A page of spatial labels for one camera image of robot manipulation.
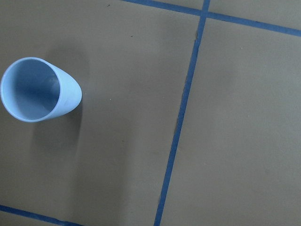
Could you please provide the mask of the blue plastic cup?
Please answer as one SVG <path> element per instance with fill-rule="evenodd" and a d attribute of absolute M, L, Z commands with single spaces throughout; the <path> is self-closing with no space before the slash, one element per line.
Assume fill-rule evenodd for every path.
<path fill-rule="evenodd" d="M 71 112 L 80 104 L 82 91 L 62 69 L 41 58 L 26 57 L 6 69 L 0 96 L 14 118 L 33 123 Z"/>

